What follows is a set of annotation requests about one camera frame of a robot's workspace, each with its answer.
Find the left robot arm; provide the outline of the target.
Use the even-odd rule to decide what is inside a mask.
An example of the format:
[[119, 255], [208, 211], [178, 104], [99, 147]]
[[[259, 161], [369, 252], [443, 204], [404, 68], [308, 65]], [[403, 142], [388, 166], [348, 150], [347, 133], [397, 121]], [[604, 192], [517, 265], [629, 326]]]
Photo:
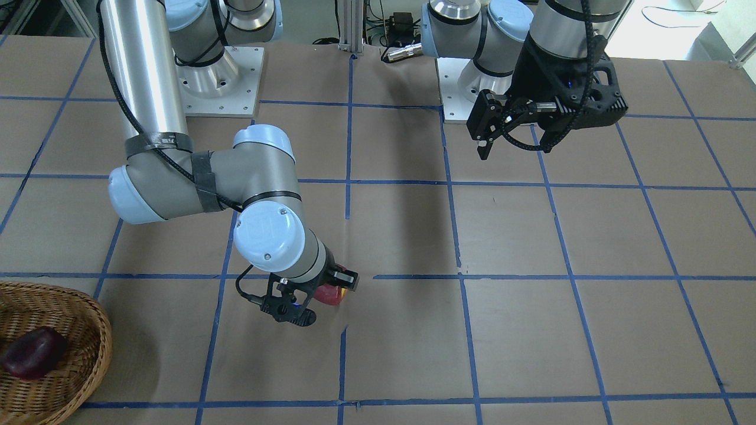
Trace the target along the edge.
[[629, 105], [605, 49], [627, 1], [429, 1], [423, 53], [467, 59], [465, 121], [478, 156], [504, 138], [550, 153], [570, 131], [611, 126]]

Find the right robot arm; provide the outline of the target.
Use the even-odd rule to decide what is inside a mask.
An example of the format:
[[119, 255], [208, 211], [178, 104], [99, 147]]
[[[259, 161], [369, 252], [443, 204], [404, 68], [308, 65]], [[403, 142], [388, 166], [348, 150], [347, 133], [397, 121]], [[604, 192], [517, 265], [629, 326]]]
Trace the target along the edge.
[[119, 217], [132, 225], [238, 212], [237, 252], [276, 282], [354, 291], [359, 275], [337, 264], [308, 228], [295, 155], [286, 133], [254, 124], [232, 148], [195, 151], [180, 102], [167, 1], [97, 3], [100, 52], [125, 118], [124, 166], [108, 191]]

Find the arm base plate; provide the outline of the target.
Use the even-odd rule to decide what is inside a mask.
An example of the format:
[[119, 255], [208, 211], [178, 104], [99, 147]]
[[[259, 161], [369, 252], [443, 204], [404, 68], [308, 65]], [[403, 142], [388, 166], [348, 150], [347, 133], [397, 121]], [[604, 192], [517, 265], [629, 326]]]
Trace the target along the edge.
[[185, 115], [253, 119], [264, 58], [262, 47], [227, 47], [215, 64], [177, 67]]
[[511, 85], [511, 75], [490, 76], [481, 72], [471, 59], [440, 57], [436, 64], [442, 108], [448, 123], [467, 122], [481, 89], [503, 94]]

